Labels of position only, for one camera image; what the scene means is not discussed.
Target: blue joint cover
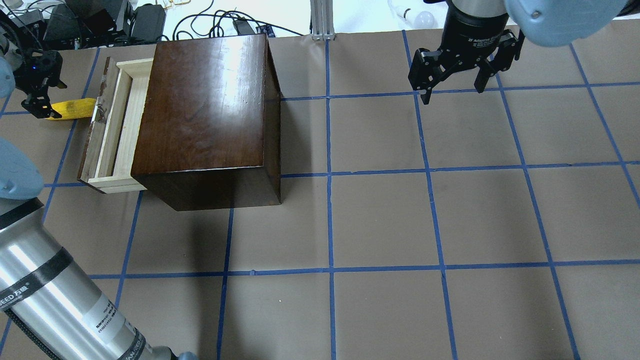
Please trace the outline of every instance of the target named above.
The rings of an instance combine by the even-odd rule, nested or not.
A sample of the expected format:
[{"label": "blue joint cover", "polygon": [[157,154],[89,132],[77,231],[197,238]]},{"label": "blue joint cover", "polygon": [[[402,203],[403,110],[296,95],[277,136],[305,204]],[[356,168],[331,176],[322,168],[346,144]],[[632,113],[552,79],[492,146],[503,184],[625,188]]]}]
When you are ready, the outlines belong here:
[{"label": "blue joint cover", "polygon": [[4,138],[0,138],[0,198],[28,200],[37,197],[44,182],[31,160]]},{"label": "blue joint cover", "polygon": [[627,0],[504,0],[529,40],[545,47],[586,38],[615,18]]}]

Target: yellow sponge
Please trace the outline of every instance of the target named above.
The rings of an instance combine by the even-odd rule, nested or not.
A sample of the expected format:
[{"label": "yellow sponge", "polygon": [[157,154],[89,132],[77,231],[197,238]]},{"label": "yellow sponge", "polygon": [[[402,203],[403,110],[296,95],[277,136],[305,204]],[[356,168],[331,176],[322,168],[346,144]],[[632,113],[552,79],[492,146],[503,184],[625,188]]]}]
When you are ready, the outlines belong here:
[{"label": "yellow sponge", "polygon": [[47,118],[48,120],[81,119],[83,117],[91,117],[93,115],[95,99],[89,98],[57,102],[55,104],[51,104],[51,107],[53,108],[53,110],[59,112],[62,117],[58,119],[49,117]]}]

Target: open drawer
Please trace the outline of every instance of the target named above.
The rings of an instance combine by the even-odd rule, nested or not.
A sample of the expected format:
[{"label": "open drawer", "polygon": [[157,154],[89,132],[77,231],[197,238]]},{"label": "open drawer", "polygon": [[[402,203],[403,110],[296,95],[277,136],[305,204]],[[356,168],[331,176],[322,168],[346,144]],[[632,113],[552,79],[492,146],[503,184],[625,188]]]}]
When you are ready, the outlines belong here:
[{"label": "open drawer", "polygon": [[107,59],[78,180],[103,193],[145,190],[131,177],[153,59]]}]

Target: black band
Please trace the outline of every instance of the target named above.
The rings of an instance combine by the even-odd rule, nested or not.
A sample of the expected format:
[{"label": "black band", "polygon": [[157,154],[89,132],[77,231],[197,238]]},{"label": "black band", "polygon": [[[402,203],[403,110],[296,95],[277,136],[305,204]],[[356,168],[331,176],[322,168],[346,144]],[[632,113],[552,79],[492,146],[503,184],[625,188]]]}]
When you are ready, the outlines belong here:
[{"label": "black band", "polygon": [[65,248],[60,249],[53,255],[53,258],[39,268],[7,289],[0,291],[0,311],[10,309],[20,301],[32,296],[36,291],[48,284],[49,281],[60,275],[73,261],[74,259]]},{"label": "black band", "polygon": [[26,217],[37,209],[40,209],[42,206],[43,205],[40,200],[38,200],[37,197],[34,197],[17,208],[0,215],[0,230],[10,227],[20,219]]},{"label": "black band", "polygon": [[147,339],[142,335],[142,332],[136,329],[136,336],[134,337],[131,346],[118,358],[118,360],[138,360],[142,356],[142,352],[145,350],[146,345]]}]

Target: metal bracket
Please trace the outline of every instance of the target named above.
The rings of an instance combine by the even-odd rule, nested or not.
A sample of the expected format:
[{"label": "metal bracket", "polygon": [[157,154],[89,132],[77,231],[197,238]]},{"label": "metal bracket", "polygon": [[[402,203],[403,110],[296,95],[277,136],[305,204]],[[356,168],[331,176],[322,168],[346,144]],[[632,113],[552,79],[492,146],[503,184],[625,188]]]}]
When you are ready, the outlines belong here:
[{"label": "metal bracket", "polygon": [[311,0],[311,38],[333,40],[333,0]]}]

